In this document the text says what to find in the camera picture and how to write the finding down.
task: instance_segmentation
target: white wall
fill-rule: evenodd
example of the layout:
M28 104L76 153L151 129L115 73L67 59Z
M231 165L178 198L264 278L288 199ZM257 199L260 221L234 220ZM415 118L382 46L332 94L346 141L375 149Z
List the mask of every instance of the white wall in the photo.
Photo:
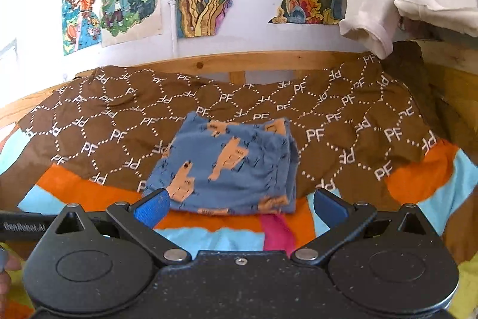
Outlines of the white wall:
M216 36L181 39L178 56L271 50L361 51L338 26L273 25L281 0L233 0ZM163 34L107 48L95 45L68 56L62 47L62 0L0 0L0 50L17 39L22 93L63 82L98 65L132 65L173 57L169 0L161 0Z

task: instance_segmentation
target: folded blue shorts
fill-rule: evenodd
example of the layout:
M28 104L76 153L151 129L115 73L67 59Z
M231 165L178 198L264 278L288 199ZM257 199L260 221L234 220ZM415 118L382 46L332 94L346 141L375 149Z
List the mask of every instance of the folded blue shorts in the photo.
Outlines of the folded blue shorts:
M191 112L143 195L166 188L172 209L207 215L292 213L298 163L285 118L251 125Z

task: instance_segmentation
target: human hand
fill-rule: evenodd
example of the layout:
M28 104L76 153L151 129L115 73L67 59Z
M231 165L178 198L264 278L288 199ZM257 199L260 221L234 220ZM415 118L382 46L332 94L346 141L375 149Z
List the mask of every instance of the human hand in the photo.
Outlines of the human hand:
M11 278L5 270L16 271L22 268L20 260L8 253L3 248L0 248L0 251L7 257L7 263L5 264L5 269L0 273L0 318L3 318L4 312L7 308L7 294L10 291Z

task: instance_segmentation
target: screw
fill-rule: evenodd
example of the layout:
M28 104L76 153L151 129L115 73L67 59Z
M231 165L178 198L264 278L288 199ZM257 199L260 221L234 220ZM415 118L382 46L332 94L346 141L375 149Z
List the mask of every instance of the screw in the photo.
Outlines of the screw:
M168 261L184 261L187 258L187 251L183 249L169 249L164 252L164 258Z
M236 258L237 265L245 265L246 263L248 263L246 258Z
M314 261L319 256L319 253L317 250L304 248L296 251L295 256L302 261Z

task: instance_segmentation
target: bed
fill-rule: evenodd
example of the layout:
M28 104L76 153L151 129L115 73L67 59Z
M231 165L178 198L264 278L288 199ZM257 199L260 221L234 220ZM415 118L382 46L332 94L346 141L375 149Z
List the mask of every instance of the bed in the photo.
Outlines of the bed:
M250 71L277 70L291 71L292 80L248 83ZM199 76L224 73L227 82ZM267 246L275 233L260 216L174 212L156 230L192 253L289 251L326 231L311 213L315 188L385 210L417 203L460 264L463 284L472 286L478 143L473 110L464 107L476 104L477 86L478 76L424 63L409 41L381 62L370 53L271 51L100 67L0 110L0 128L16 123L0 143L0 207L55 213L69 202L85 210L133 202L187 112L224 122L283 116L302 160L296 212L285 216L292 235L274 236L282 246ZM324 168L316 156L332 162ZM231 233L217 246L214 234L224 238L225 229ZM451 308L460 318L478 304L470 286L459 289Z

